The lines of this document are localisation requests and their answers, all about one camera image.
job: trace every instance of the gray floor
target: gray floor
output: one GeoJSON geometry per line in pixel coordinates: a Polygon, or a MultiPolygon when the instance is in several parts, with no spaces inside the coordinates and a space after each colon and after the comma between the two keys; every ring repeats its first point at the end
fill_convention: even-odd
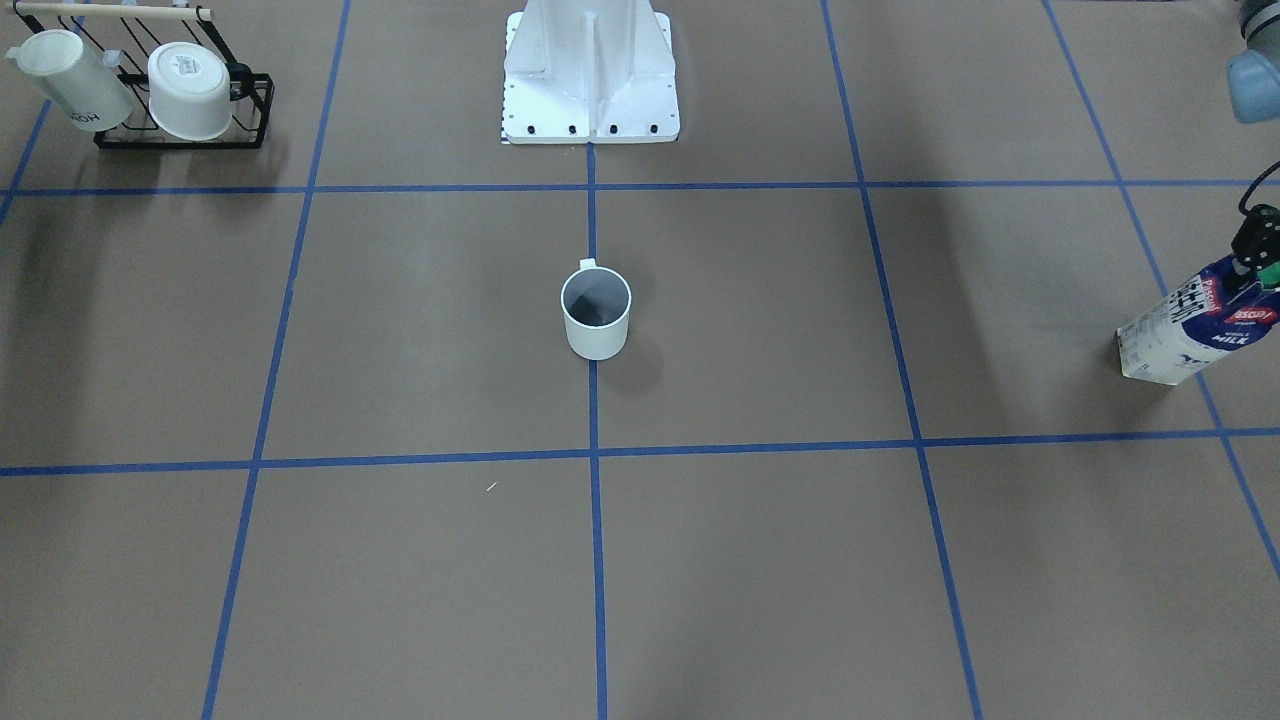
{"type": "Polygon", "coordinates": [[[1280,341],[1111,338],[1280,154],[1233,3],[662,0],[594,149],[498,142],[518,0],[223,5],[257,152],[0,72],[0,717],[1280,714],[1280,341]]]}

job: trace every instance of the black wire rack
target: black wire rack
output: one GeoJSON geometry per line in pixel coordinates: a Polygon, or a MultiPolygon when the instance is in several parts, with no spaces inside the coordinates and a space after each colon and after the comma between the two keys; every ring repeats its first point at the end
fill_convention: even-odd
{"type": "MultiPolygon", "coordinates": [[[[19,0],[13,1],[13,12],[31,32],[44,32],[46,28],[32,14],[24,14],[19,0]]],[[[77,32],[92,42],[100,51],[106,53],[104,46],[86,27],[88,18],[74,12],[84,5],[67,5],[67,14],[56,14],[58,24],[64,29],[77,32]]],[[[186,19],[177,20],[186,29],[186,33],[200,46],[212,45],[227,63],[227,72],[230,76],[232,100],[232,127],[214,140],[189,141],[174,137],[160,128],[151,117],[147,100],[150,87],[147,85],[146,68],[138,64],[133,54],[123,47],[120,63],[116,65],[116,77],[133,94],[137,100],[133,113],[119,126],[93,133],[93,143],[102,150],[255,150],[262,146],[266,140],[266,127],[271,118],[271,100],[275,97],[275,83],[266,73],[255,73],[248,65],[238,61],[236,55],[223,40],[212,19],[205,19],[204,6],[195,9],[195,26],[186,19]]],[[[141,18],[118,17],[111,18],[120,22],[133,46],[142,54],[143,63],[164,42],[151,31],[141,18]]],[[[175,24],[174,20],[163,20],[166,24],[175,24]]]]}

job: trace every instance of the carton of milk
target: carton of milk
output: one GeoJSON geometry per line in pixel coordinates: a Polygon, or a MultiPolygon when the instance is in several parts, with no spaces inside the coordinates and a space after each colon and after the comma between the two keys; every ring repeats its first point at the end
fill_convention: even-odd
{"type": "Polygon", "coordinates": [[[1280,288],[1263,287],[1231,254],[1116,331],[1120,372],[1175,386],[1262,340],[1276,320],[1280,288]]]}

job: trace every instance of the barcode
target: barcode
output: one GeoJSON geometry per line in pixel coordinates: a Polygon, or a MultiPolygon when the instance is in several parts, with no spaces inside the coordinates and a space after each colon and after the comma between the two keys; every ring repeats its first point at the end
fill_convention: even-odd
{"type": "Polygon", "coordinates": [[[1199,275],[1196,275],[1166,299],[1169,322],[1176,325],[1204,313],[1204,310],[1208,310],[1206,300],[1204,283],[1199,275]]]}

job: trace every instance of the red logo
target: red logo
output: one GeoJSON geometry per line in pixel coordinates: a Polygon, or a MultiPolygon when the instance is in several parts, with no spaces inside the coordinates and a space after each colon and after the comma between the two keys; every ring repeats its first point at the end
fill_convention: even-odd
{"type": "Polygon", "coordinates": [[[1262,323],[1263,325],[1270,325],[1271,323],[1280,319],[1280,315],[1270,307],[1240,307],[1230,318],[1226,319],[1228,323],[1262,323]]]}

